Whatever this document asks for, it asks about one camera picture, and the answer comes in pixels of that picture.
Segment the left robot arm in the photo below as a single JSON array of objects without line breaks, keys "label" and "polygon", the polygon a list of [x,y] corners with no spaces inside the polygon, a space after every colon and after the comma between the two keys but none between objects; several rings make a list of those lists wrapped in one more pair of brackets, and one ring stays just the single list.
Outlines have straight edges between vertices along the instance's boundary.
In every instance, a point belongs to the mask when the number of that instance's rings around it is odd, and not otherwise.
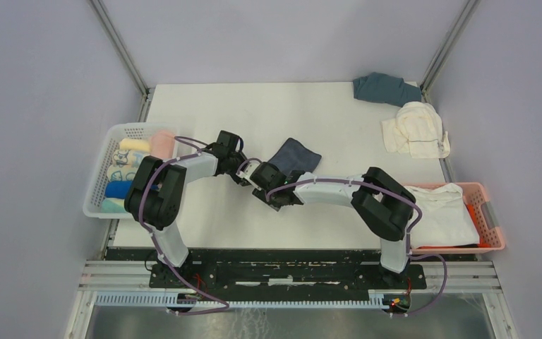
[{"label": "left robot arm", "polygon": [[184,244],[176,219],[186,185],[199,179],[228,175],[240,186],[250,183],[239,177],[246,165],[243,139],[220,131],[214,143],[196,147],[189,155],[164,160],[147,156],[142,160],[124,200],[124,208],[149,234],[157,257],[166,263],[167,278],[177,287],[189,285],[193,267],[185,263]]}]

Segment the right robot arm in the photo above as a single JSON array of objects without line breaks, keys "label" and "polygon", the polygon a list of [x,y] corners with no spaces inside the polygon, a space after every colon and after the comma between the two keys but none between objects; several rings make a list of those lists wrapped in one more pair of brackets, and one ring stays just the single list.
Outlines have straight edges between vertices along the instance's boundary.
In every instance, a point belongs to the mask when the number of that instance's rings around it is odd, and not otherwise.
[{"label": "right robot arm", "polygon": [[318,176],[292,171],[285,175],[268,162],[247,165],[239,178],[254,195],[274,210],[285,206],[324,203],[353,208],[380,239],[381,283],[397,288],[408,278],[411,231],[423,217],[414,195],[378,167],[348,177]]}]

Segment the dark blue towel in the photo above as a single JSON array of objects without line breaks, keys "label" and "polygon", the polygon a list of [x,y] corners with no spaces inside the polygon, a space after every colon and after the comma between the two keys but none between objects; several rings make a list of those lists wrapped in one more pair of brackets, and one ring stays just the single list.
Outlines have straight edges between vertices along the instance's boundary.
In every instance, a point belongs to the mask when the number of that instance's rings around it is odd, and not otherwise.
[{"label": "dark blue towel", "polygon": [[322,155],[309,150],[298,140],[288,138],[268,162],[288,175],[293,171],[314,172],[321,160]]}]

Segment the white plastic basket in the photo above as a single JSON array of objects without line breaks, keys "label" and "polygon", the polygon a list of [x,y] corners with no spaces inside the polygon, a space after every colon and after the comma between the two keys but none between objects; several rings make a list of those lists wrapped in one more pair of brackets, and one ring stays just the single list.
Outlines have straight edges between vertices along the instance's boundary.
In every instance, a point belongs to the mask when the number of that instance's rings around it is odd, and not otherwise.
[{"label": "white plastic basket", "polygon": [[89,218],[99,219],[132,219],[132,215],[123,213],[103,213],[101,205],[105,199],[104,193],[109,179],[107,170],[112,164],[114,151],[119,148],[119,142],[124,138],[149,141],[158,131],[168,131],[178,134],[172,124],[161,122],[134,122],[112,126],[105,134],[101,143],[97,161],[93,167],[88,182],[88,190],[83,202],[83,212]]}]

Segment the pink towel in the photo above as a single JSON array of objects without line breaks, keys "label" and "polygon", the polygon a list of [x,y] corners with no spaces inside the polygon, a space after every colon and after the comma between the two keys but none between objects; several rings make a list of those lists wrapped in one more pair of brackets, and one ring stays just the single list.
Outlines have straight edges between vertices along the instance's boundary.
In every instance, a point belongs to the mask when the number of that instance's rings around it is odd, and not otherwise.
[{"label": "pink towel", "polygon": [[151,156],[169,159],[174,155],[175,134],[168,130],[159,130],[150,139]]}]

